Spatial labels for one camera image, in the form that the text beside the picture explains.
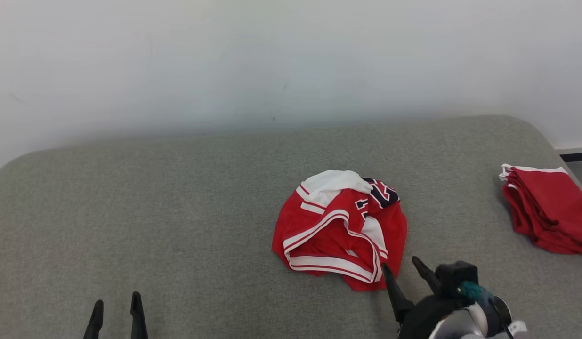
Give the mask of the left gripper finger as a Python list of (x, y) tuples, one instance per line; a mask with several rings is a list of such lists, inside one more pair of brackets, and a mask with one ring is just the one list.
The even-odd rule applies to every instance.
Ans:
[(95, 302), (93, 311), (89, 318), (89, 323), (87, 324), (86, 330), (83, 335), (83, 339), (98, 339), (100, 330), (103, 326), (104, 318), (104, 302), (99, 299)]
[(130, 313), (132, 316), (131, 338), (148, 339), (142, 296), (138, 291), (134, 291), (132, 293)]

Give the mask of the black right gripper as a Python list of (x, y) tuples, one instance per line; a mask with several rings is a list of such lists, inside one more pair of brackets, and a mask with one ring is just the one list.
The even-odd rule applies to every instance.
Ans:
[(388, 298), (394, 311), (395, 320), (399, 323), (399, 339), (428, 339), (440, 321), (455, 310), (466, 306), (462, 299), (446, 299), (435, 295), (440, 294), (440, 280), (418, 256), (412, 256), (412, 263), (418, 274), (424, 279), (433, 295), (423, 298), (414, 304), (407, 299), (395, 280), (394, 273), (388, 264), (382, 264)]

